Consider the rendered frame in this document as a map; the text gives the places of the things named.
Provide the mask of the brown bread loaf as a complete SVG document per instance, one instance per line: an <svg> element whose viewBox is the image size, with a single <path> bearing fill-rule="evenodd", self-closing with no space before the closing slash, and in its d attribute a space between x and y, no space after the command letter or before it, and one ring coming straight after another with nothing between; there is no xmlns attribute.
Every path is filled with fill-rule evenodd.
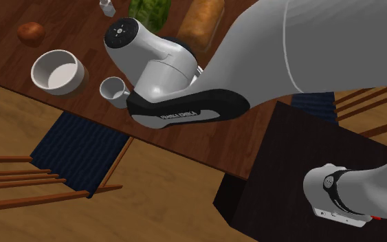
<svg viewBox="0 0 387 242"><path fill-rule="evenodd" d="M176 38L195 52L206 52L225 10L224 0L193 0Z"/></svg>

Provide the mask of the brown wooden table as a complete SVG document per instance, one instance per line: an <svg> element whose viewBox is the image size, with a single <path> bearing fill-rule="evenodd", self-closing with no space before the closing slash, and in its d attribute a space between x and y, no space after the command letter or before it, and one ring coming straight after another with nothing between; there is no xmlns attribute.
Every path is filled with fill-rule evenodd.
<svg viewBox="0 0 387 242"><path fill-rule="evenodd" d="M18 27L28 22L45 28L45 38L38 47L28 47L18 39ZM247 179L276 101L260 104L229 121L165 129L142 126L127 110L116 109L99 92L105 78L121 76L104 48L103 36L111 22L100 9L99 0L0 0L0 87ZM89 82L77 96L53 96L31 80L34 61L55 49L74 54L89 72Z"/></svg>

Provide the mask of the green lettuce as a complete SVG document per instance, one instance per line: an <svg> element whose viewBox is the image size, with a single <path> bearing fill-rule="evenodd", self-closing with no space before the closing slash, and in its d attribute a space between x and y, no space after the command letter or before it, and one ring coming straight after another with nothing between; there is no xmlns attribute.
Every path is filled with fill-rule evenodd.
<svg viewBox="0 0 387 242"><path fill-rule="evenodd" d="M152 33L159 32L168 18L171 0L131 0L128 16Z"/></svg>

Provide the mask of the white bowl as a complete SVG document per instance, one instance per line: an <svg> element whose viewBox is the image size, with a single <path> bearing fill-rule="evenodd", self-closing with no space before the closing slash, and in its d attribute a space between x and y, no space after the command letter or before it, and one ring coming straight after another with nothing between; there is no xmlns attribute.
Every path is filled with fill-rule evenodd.
<svg viewBox="0 0 387 242"><path fill-rule="evenodd" d="M66 96L84 85L87 68L71 52L54 49L39 56L30 71L32 82L53 96Z"/></svg>

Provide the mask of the brown potato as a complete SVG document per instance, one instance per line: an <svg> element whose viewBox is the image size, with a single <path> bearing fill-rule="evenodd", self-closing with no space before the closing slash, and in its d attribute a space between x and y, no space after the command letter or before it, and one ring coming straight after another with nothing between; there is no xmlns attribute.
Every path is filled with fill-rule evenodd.
<svg viewBox="0 0 387 242"><path fill-rule="evenodd" d="M45 28L36 22L20 25L16 33L20 42L28 47L38 47L45 38Z"/></svg>

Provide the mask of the small white cup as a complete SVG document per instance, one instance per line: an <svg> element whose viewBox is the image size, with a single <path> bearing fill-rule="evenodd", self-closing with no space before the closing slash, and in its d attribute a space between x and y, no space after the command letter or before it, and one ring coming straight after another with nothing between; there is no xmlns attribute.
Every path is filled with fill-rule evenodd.
<svg viewBox="0 0 387 242"><path fill-rule="evenodd" d="M104 79L100 84L100 95L118 109L127 107L126 99L130 95L125 82L116 76Z"/></svg>

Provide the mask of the dark robot stand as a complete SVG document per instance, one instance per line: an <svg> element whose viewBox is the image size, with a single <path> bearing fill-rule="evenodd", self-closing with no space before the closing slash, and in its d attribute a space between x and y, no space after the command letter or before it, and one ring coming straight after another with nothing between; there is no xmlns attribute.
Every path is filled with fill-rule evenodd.
<svg viewBox="0 0 387 242"><path fill-rule="evenodd" d="M314 215L302 182L326 163L377 168L387 146L277 102L248 179L224 175L214 207L258 242L387 242L387 219L356 228Z"/></svg>

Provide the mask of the wooden chair with blue seat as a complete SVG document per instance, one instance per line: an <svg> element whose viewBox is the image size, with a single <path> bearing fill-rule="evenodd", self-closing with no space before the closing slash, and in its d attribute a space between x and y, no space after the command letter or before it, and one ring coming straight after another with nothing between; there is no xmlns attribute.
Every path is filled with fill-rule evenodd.
<svg viewBox="0 0 387 242"><path fill-rule="evenodd" d="M291 105L366 138L387 140L387 87L296 94Z"/></svg>
<svg viewBox="0 0 387 242"><path fill-rule="evenodd" d="M64 184L69 192L0 201L0 210L48 204L120 189L110 185L132 138L62 113L29 156L0 156L0 163L30 163L30 170L0 170L0 189Z"/></svg>

